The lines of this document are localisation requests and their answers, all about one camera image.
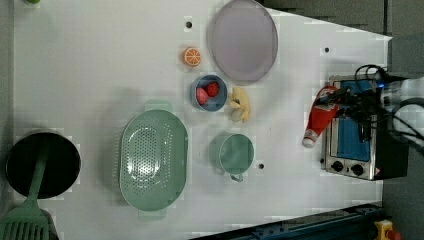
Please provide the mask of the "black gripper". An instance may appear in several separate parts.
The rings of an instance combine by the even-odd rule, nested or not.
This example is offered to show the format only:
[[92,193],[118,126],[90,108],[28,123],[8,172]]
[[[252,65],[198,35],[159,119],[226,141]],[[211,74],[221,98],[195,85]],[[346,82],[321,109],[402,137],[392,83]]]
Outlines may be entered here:
[[380,111],[380,93],[371,89],[356,92],[351,87],[323,89],[317,104],[339,104],[343,100],[343,116],[355,121],[368,121]]

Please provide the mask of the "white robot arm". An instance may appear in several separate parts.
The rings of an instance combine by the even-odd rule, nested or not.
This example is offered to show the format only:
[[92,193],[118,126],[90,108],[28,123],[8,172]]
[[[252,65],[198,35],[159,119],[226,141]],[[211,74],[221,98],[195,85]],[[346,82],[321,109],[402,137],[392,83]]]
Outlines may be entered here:
[[313,106],[336,108],[366,130],[376,128],[423,147],[423,79],[354,79],[319,96]]

